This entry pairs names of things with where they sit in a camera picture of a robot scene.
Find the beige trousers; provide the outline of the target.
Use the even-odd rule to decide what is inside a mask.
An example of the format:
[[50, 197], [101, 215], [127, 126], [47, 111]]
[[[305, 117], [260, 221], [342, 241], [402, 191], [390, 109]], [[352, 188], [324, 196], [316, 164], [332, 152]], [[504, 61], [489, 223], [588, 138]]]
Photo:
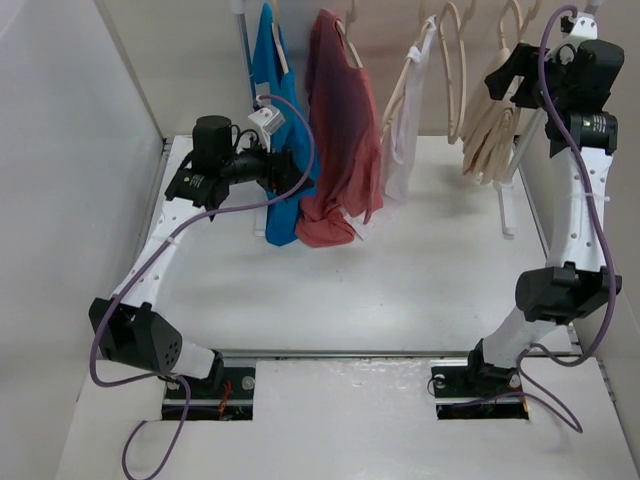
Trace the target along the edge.
[[480, 185], [505, 179], [520, 120], [521, 109], [509, 100], [517, 90], [517, 81], [512, 81], [505, 97], [498, 101], [490, 98], [485, 84], [486, 76], [501, 67], [510, 55], [507, 47], [496, 53], [466, 105], [460, 132], [464, 154], [462, 173]]

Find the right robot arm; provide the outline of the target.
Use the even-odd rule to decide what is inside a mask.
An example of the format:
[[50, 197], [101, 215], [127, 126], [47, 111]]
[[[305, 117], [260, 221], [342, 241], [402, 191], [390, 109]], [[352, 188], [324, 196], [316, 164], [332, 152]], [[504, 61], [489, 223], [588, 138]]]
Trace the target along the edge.
[[621, 47], [598, 39], [554, 51], [520, 43], [485, 79], [490, 97], [499, 100], [519, 78], [512, 102], [547, 114], [555, 216], [545, 266], [520, 275], [514, 309], [468, 355], [462, 381], [473, 393], [507, 388], [524, 351], [601, 306], [615, 306], [622, 278], [613, 269], [603, 223], [618, 121], [603, 107], [624, 59]]

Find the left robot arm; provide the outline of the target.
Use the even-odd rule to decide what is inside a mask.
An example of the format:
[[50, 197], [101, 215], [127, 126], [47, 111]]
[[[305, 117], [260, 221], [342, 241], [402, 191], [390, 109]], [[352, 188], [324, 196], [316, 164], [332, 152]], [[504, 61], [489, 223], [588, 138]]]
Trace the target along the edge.
[[242, 148], [242, 135], [229, 118], [197, 119], [192, 148], [169, 181], [159, 217], [133, 267], [109, 297], [94, 299], [89, 308], [91, 377], [98, 376], [97, 359], [104, 357], [140, 369], [144, 376], [183, 380], [204, 397], [223, 387], [221, 353], [185, 339], [165, 318], [160, 301], [174, 283], [198, 222], [229, 212], [224, 202], [232, 186], [255, 183], [274, 204], [314, 185], [312, 164], [298, 165], [293, 151], [275, 148], [273, 140], [285, 127], [305, 120], [273, 106], [252, 113], [249, 120], [255, 137]]

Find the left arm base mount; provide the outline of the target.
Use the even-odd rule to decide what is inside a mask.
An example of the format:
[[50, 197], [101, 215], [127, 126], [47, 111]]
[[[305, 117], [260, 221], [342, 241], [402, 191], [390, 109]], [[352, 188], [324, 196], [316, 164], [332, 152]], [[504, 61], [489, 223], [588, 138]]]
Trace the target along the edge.
[[[204, 380], [186, 377], [191, 391], [187, 421], [250, 421], [253, 418], [256, 364], [232, 363], [224, 367], [220, 385], [213, 389]], [[164, 390], [161, 419], [181, 418], [185, 387], [170, 381]]]

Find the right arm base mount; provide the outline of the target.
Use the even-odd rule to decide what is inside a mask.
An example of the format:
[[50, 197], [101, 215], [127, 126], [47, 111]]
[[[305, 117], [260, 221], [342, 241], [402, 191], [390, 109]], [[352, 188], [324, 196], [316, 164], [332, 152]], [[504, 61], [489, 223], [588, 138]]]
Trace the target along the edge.
[[526, 401], [520, 396], [521, 380], [514, 369], [488, 376], [463, 359], [430, 363], [427, 391], [435, 398], [441, 421], [528, 420]]

